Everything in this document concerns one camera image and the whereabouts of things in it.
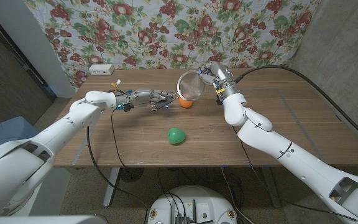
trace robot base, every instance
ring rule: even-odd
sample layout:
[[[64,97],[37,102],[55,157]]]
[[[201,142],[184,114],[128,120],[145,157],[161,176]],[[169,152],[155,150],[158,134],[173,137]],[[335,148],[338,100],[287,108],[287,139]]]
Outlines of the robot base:
[[[169,201],[166,196],[161,195],[153,203],[149,212],[148,224],[237,223],[236,213],[230,202],[209,188],[186,185],[174,188],[170,190],[170,193],[172,196],[166,194]],[[178,197],[183,201],[187,218],[183,216],[183,205]]]

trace mesh strainer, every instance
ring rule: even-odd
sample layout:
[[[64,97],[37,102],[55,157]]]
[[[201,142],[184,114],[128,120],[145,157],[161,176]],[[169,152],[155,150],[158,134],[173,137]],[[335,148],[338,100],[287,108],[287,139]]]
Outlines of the mesh strainer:
[[[198,71],[185,72],[178,81],[177,90],[180,98],[186,101],[196,101],[204,93],[205,83]]]

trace table leg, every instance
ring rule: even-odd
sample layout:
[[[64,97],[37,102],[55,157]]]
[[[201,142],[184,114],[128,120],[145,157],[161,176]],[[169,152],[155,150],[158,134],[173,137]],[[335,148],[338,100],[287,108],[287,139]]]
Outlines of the table leg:
[[[115,186],[118,184],[118,180],[119,180],[118,177],[119,177],[119,168],[118,167],[112,168],[109,180]],[[109,184],[107,184],[106,194],[104,195],[104,200],[103,200],[103,206],[105,208],[108,208],[111,205],[115,192],[116,190],[113,187],[111,187]]]
[[[266,186],[269,191],[270,201],[275,208],[281,207],[280,199],[276,197],[278,196],[276,183],[274,182],[273,173],[270,167],[263,167],[262,174],[265,179]]]

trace white wall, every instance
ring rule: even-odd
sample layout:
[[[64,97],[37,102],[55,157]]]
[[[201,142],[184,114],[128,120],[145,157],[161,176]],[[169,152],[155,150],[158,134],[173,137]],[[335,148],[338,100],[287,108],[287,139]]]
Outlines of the white wall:
[[[321,1],[291,68],[314,81],[358,125],[358,1]]]
[[[0,0],[0,24],[58,97],[74,95],[55,52],[22,0]]]

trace power strip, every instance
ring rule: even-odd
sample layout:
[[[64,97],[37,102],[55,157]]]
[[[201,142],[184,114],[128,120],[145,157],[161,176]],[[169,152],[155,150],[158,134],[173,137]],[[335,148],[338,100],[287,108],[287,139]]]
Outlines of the power strip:
[[[92,65],[89,68],[91,75],[111,75],[114,71],[113,65]]]

